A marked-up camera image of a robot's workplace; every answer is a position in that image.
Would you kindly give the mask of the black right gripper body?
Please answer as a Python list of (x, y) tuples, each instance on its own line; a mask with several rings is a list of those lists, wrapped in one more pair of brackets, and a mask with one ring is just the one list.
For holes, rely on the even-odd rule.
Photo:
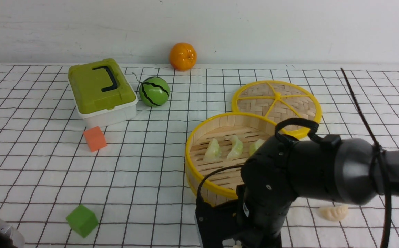
[(290, 177), (290, 156), (299, 145), (286, 135), (286, 143), (270, 137), (240, 168), (242, 185), (237, 186), (237, 199), (212, 207), (201, 195), (206, 180), (202, 179), (196, 195), (195, 223), (203, 248), (222, 248), (223, 241), (239, 241), (244, 248), (281, 248), (281, 229), (298, 193)]

